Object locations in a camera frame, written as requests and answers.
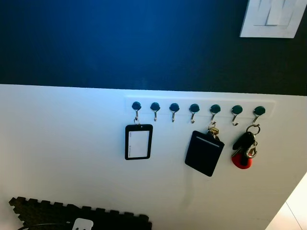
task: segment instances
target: white wall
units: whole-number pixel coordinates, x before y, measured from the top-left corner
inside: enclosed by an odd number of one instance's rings
[[[124,129],[133,123],[125,96],[274,100],[259,118],[258,155],[248,170],[235,167],[232,145],[251,123],[217,117],[225,148],[213,177],[184,164],[193,130],[210,117],[142,114],[153,124],[149,160],[124,159]],[[155,230],[263,230],[307,171],[306,97],[82,89],[0,85],[0,228],[19,221],[8,201],[39,200],[146,214]]]

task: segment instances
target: white plug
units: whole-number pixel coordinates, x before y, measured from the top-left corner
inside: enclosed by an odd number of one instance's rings
[[[91,230],[94,223],[89,219],[77,218],[73,224],[72,230]]]

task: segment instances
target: floor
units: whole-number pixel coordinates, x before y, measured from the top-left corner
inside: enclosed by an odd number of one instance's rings
[[[266,230],[307,230],[307,173]]]

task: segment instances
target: key ring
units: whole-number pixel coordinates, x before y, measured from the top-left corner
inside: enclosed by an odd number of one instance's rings
[[[248,132],[249,128],[251,127],[257,127],[258,128],[258,132],[257,133],[253,133],[254,135],[257,135],[260,133],[260,124],[259,125],[250,125],[247,129],[246,129],[246,132]]]
[[[216,124],[216,122],[215,122],[214,124],[210,124],[210,125],[208,126],[208,130],[210,130],[211,128],[215,128],[215,124]]]
[[[255,143],[253,144],[253,148],[251,148],[249,151],[245,153],[245,156],[249,159],[254,158],[257,155],[256,146],[258,145],[258,142],[255,140]]]

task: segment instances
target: black card holder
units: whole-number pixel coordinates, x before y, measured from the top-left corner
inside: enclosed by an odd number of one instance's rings
[[[130,156],[130,146],[129,146],[129,132],[139,132],[139,131],[148,131],[148,144],[146,146],[146,156],[144,157],[131,157]],[[126,160],[141,160],[149,159],[150,152],[152,147],[152,138],[153,138],[153,126],[152,125],[128,125],[125,129],[125,159]]]
[[[223,148],[224,143],[214,139],[212,135],[194,131],[185,163],[207,176],[212,176]]]

